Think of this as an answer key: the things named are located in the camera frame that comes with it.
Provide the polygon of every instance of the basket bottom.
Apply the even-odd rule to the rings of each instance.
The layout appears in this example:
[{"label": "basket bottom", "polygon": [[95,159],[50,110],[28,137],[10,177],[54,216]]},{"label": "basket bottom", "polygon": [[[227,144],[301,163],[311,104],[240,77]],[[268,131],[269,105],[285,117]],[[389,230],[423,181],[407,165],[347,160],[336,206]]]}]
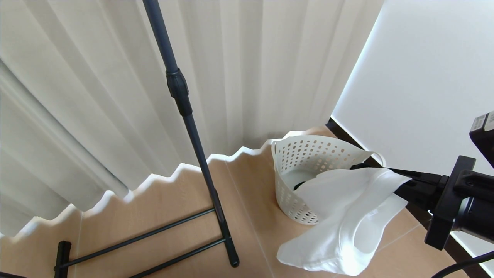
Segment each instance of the basket bottom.
[{"label": "basket bottom", "polygon": [[281,174],[282,180],[291,190],[295,188],[295,185],[311,180],[316,176],[316,173],[304,169],[293,169],[292,171]]}]

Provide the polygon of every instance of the white wall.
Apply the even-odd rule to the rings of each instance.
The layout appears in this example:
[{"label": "white wall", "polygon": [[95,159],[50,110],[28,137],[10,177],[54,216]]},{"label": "white wall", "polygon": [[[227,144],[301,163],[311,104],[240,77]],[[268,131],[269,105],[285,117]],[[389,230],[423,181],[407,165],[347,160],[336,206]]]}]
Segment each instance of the white wall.
[{"label": "white wall", "polygon": [[[449,175],[466,155],[494,175],[468,136],[494,110],[493,14],[494,1],[387,0],[333,118],[390,167]],[[494,250],[457,237],[473,255]]]}]

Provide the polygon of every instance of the wooden floor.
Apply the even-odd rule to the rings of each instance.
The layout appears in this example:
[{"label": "wooden floor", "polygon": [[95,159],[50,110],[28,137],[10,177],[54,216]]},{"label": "wooden floor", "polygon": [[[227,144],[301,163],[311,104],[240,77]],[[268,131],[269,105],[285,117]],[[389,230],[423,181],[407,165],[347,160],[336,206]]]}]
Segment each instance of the wooden floor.
[{"label": "wooden floor", "polygon": [[[332,136],[326,128],[308,131]],[[279,209],[269,146],[238,157],[218,156],[209,167],[240,257],[230,267],[224,245],[215,246],[149,277],[331,278],[279,263],[278,247],[303,233]],[[212,206],[197,169],[182,169],[174,181],[156,180],[139,188],[131,202],[108,195],[104,208],[82,213],[69,207],[54,221],[38,220],[29,235],[3,237],[0,270],[29,278],[52,278],[57,243],[72,242],[72,259],[153,230]],[[406,210],[388,225],[378,252],[362,278],[427,278],[453,264],[445,252],[423,243],[426,230]],[[220,238],[214,214],[199,217],[152,237],[69,268],[70,278],[124,278]],[[467,277],[461,271],[448,278]]]}]

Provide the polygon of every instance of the baseboard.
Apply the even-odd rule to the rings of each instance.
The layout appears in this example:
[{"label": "baseboard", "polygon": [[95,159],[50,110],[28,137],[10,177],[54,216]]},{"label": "baseboard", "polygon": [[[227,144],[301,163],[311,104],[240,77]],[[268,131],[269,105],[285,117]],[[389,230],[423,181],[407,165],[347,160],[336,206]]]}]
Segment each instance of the baseboard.
[{"label": "baseboard", "polygon": [[[348,134],[348,132],[345,131],[345,129],[341,127],[334,119],[329,119],[326,127],[339,139],[347,141],[356,147],[366,149],[360,143],[358,143],[357,140],[352,138]],[[381,166],[381,164],[373,157],[367,159],[365,163],[373,167]],[[428,212],[419,209],[413,204],[408,204],[406,208],[426,229],[429,227],[431,215]],[[450,236],[450,238],[446,242],[446,246],[444,249],[457,263],[472,258],[470,254],[468,254],[468,252],[452,236]],[[464,270],[466,274],[472,278],[491,278],[491,276],[489,276],[487,272],[478,264],[467,267]]]}]

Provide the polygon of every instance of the perforated basket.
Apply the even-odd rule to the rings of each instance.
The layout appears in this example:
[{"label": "perforated basket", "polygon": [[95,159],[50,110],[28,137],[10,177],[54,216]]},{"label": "perforated basket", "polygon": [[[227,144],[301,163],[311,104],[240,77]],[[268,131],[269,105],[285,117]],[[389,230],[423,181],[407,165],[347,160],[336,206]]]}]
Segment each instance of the perforated basket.
[{"label": "perforated basket", "polygon": [[276,200],[291,219],[305,225],[318,223],[317,215],[294,192],[295,185],[332,169],[350,169],[374,152],[364,151],[345,141],[318,135],[293,136],[271,145]]}]

